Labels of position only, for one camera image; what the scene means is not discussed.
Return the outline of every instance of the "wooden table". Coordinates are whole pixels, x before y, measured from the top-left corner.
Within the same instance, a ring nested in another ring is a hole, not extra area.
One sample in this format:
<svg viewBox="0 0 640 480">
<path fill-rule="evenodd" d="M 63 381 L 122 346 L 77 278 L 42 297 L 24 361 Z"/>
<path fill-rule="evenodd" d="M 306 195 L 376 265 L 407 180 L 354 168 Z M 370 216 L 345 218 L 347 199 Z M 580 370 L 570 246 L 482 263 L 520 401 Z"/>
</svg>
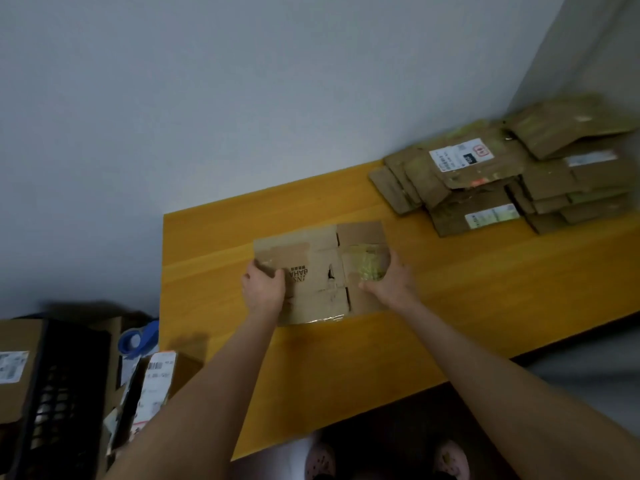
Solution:
<svg viewBox="0 0 640 480">
<path fill-rule="evenodd" d="M 367 179 L 380 163 L 167 214 L 160 347 L 210 358 L 243 320 L 240 276 L 256 238 L 382 220 L 425 303 L 512 357 L 640 310 L 640 216 L 543 237 L 523 219 L 438 238 L 425 213 L 398 217 Z M 234 457 L 443 382 L 391 312 L 279 328 Z"/>
</svg>

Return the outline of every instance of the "foot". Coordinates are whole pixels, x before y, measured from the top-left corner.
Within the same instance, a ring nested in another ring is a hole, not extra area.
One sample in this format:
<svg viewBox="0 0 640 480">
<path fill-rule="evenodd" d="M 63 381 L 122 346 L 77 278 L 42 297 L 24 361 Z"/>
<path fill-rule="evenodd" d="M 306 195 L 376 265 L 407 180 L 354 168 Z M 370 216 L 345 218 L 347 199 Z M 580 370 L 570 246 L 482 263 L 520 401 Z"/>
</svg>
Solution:
<svg viewBox="0 0 640 480">
<path fill-rule="evenodd" d="M 433 460 L 433 472 L 443 472 L 456 480 L 470 480 L 471 473 L 467 455 L 462 448 L 451 440 L 441 443 L 436 449 Z"/>
<path fill-rule="evenodd" d="M 330 446 L 318 443 L 307 455 L 305 480 L 313 480 L 318 475 L 335 476 L 335 456 Z"/>
</svg>

